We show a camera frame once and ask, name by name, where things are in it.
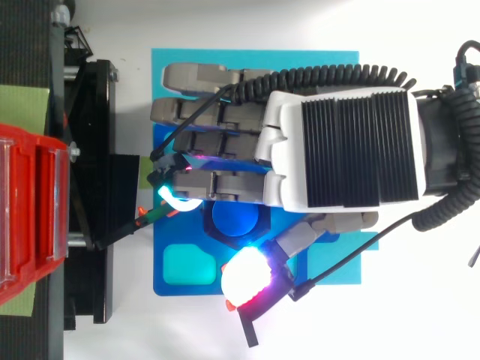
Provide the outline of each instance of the blue circle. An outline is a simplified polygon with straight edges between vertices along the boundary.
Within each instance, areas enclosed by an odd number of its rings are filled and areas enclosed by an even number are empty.
[[[226,236],[242,236],[257,225],[258,205],[246,202],[217,201],[211,210],[213,223]]]

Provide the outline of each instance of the green sticky note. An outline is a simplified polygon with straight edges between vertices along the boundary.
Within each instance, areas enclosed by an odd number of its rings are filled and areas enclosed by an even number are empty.
[[[35,283],[31,283],[15,298],[0,306],[0,315],[31,317],[35,300],[35,285]]]
[[[0,85],[0,123],[43,134],[48,88]]]
[[[152,186],[147,181],[147,176],[153,171],[153,163],[150,161],[150,157],[141,156],[140,157],[140,180],[138,183],[139,189],[151,189]]]

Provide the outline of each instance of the coiled black cable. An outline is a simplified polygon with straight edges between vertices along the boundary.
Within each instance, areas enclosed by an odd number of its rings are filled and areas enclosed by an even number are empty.
[[[315,67],[299,67],[259,76],[256,79],[241,81],[232,85],[230,101],[243,104],[249,101],[261,101],[272,92],[294,92],[298,89],[315,86],[396,86],[410,90],[416,80],[405,82],[407,73],[386,66],[378,65],[323,65]]]
[[[443,225],[480,199],[480,103],[467,88],[454,91],[443,100],[450,106],[466,145],[470,159],[470,180],[461,182],[440,201],[415,214],[412,224],[418,231]]]

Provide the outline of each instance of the metal rod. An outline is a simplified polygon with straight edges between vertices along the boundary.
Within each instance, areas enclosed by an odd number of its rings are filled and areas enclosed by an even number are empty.
[[[65,66],[63,68],[63,80],[74,81],[77,77],[79,67],[78,66]]]
[[[68,247],[69,248],[85,248],[87,242],[85,236],[81,232],[71,232],[68,234]]]

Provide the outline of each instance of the black metal frame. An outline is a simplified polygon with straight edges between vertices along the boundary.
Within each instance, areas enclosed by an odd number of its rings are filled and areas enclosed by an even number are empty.
[[[71,165],[70,231],[82,233],[85,247],[71,247],[65,260],[64,329],[75,329],[76,315],[94,323],[112,316],[113,246],[98,250],[102,239],[135,217],[140,158],[113,154],[115,83],[107,60],[84,62],[75,81],[65,83],[64,138],[80,156]]]

